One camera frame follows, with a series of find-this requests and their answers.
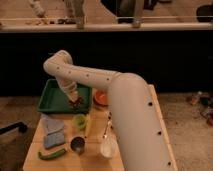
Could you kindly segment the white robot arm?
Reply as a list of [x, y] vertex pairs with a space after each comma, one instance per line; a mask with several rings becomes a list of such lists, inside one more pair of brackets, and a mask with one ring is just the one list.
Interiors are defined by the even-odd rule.
[[105, 91], [125, 171], [175, 171], [163, 121], [147, 82], [134, 73], [76, 66], [60, 50], [43, 68], [66, 92], [72, 82]]

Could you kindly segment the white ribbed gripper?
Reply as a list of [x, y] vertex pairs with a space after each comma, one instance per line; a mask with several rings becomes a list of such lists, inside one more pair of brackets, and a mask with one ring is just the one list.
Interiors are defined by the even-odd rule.
[[66, 94], [70, 101], [78, 99], [77, 83], [74, 81], [63, 81], [61, 85], [62, 91]]

